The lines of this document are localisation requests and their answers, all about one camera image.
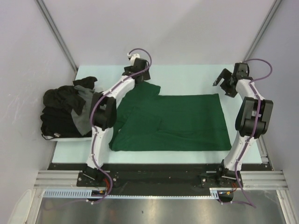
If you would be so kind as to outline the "green t shirt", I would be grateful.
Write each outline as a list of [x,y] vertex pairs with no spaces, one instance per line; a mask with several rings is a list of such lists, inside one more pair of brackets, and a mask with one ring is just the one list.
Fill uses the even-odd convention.
[[228,151],[228,129],[218,94],[163,96],[142,83],[117,108],[112,151]]

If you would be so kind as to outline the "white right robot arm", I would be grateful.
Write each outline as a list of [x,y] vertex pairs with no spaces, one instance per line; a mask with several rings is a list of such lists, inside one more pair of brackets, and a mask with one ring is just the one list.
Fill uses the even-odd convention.
[[228,155],[217,168],[215,182],[220,187],[230,187],[240,181],[240,171],[244,155],[269,127],[273,101],[265,99],[255,87],[255,79],[249,75],[247,61],[234,65],[230,72],[223,69],[213,83],[219,85],[231,98],[240,95],[242,104],[235,120],[237,131]]

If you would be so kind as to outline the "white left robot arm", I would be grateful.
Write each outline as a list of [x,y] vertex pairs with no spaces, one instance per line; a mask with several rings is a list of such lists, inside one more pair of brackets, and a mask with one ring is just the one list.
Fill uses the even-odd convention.
[[109,151],[109,142],[113,136],[113,126],[117,119],[117,107],[125,95],[143,81],[150,80],[152,58],[143,59],[132,51],[128,53],[130,65],[124,68],[119,81],[111,88],[95,93],[90,110],[92,128],[91,153],[87,159],[82,175],[92,186],[111,183],[108,174],[101,169],[104,158]]

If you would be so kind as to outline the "grey t shirt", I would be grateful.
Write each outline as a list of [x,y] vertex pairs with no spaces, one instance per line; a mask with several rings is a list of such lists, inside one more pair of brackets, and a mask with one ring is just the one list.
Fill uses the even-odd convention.
[[91,109],[92,98],[94,95],[94,90],[85,88],[80,85],[75,86],[75,89],[78,91],[78,95],[85,101],[85,104],[83,106],[82,113],[80,115],[78,115],[74,110],[72,110],[71,116],[78,132],[82,136],[84,136],[87,135],[92,130],[92,127],[90,125],[89,114]]

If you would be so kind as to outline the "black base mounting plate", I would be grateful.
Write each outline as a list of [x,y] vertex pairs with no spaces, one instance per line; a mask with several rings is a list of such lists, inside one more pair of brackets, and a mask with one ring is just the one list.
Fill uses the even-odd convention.
[[103,169],[108,173],[111,183],[95,184],[82,175],[86,164],[52,163],[48,170],[79,171],[83,182],[77,187],[104,188],[112,187],[117,193],[163,193],[179,195],[202,192],[209,188],[232,189],[218,186],[215,175],[219,164],[105,164]]

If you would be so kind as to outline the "right aluminium frame post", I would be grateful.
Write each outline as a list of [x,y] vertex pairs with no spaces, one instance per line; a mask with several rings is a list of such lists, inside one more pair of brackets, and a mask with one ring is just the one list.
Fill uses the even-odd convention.
[[283,0],[275,0],[273,1],[266,17],[264,18],[258,32],[256,33],[249,49],[247,50],[245,56],[243,57],[242,61],[246,61],[251,58],[253,53],[255,52],[256,48],[258,47],[262,37],[264,36],[266,30],[268,29],[269,25],[271,24],[276,12],[279,10]]

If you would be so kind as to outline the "aluminium frame post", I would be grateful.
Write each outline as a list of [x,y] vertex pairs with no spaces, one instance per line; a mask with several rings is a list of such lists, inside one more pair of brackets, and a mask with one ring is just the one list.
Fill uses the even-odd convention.
[[78,67],[69,51],[69,48],[67,47],[50,11],[48,10],[45,2],[43,0],[35,0],[35,3],[40,10],[41,14],[43,15],[46,23],[49,26],[50,31],[52,32],[54,38],[56,39],[56,42],[58,43],[62,53],[64,54],[67,62],[71,66],[72,70],[75,72],[75,74],[78,72]]
[[271,24],[276,12],[279,10],[283,0],[275,0],[273,1],[266,17],[264,18],[258,32],[256,33],[249,49],[247,50],[245,56],[243,57],[242,61],[246,61],[251,58],[253,53],[255,52],[256,48],[258,47],[262,37],[264,36],[266,30],[268,29],[269,25]]

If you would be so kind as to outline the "left aluminium frame post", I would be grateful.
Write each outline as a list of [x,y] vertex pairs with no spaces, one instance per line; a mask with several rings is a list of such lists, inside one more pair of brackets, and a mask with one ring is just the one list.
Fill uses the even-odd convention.
[[49,26],[50,31],[52,32],[54,38],[56,39],[56,42],[58,43],[62,53],[64,54],[67,62],[71,66],[72,70],[75,72],[75,74],[78,72],[78,67],[69,51],[69,48],[67,47],[50,11],[48,10],[45,2],[43,0],[35,0],[35,3],[40,10],[41,14],[43,15],[46,23]]

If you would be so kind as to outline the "aluminium front rail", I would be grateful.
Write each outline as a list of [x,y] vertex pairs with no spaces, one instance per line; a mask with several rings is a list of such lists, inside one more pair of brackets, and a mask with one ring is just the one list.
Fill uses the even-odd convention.
[[[288,189],[282,171],[242,171],[243,188],[246,190],[286,190]],[[83,179],[79,171],[41,170],[34,186],[54,188],[74,188]]]

